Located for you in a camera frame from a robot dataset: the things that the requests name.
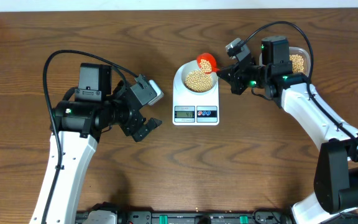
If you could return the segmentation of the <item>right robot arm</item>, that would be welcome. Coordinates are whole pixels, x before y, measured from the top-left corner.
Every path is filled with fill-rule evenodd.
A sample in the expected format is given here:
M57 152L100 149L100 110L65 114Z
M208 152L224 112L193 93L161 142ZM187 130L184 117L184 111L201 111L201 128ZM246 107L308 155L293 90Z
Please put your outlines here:
M309 76L295 73L284 36L262 39L262 63L257 65L244 40L226 46L234 65L217 72L233 94L246 88L263 88L272 100L293 116L319 151L314 192L291 207L292 223L328 223L355 219L358 208L358 129L347 124L319 96Z

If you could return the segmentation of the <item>red plastic measuring scoop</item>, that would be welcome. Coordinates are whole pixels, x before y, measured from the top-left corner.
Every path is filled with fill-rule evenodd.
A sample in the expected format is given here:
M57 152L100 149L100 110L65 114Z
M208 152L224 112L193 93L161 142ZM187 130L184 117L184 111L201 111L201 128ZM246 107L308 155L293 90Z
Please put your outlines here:
M196 58L200 70L205 74L219 71L216 59L210 53L202 53Z

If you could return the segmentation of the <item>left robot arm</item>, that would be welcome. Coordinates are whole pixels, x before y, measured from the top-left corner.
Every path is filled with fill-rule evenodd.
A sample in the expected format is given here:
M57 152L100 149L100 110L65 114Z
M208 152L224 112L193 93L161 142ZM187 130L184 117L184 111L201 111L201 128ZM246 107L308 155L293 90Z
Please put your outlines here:
M158 85L139 75L134 85L121 80L113 88L112 71L110 65L82 63L78 86L52 110L50 154L31 223L75 222L86 171L103 131L118 125L139 142L162 124L140 113L163 97Z

